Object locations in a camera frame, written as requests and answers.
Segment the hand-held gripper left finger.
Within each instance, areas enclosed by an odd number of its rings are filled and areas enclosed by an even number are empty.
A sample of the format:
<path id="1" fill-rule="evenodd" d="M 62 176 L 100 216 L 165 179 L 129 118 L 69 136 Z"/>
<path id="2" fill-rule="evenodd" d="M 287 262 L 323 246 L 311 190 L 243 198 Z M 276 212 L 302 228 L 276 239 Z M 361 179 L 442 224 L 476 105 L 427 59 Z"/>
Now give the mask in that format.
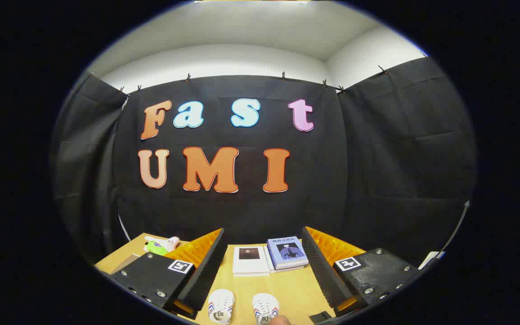
<path id="1" fill-rule="evenodd" d="M 143 302 L 195 319 L 214 283 L 227 243 L 224 228 L 208 233 L 165 255 L 147 251 L 109 278 Z"/>

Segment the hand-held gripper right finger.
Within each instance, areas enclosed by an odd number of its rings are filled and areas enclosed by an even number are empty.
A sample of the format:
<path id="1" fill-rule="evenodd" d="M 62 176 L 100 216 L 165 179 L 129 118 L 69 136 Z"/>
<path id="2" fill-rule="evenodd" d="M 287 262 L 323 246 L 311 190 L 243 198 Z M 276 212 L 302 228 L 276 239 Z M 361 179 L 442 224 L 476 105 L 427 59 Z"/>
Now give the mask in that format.
<path id="1" fill-rule="evenodd" d="M 337 317 L 388 300 L 422 275 L 418 267 L 384 248 L 365 251 L 308 226 L 302 228 L 302 246 Z"/>

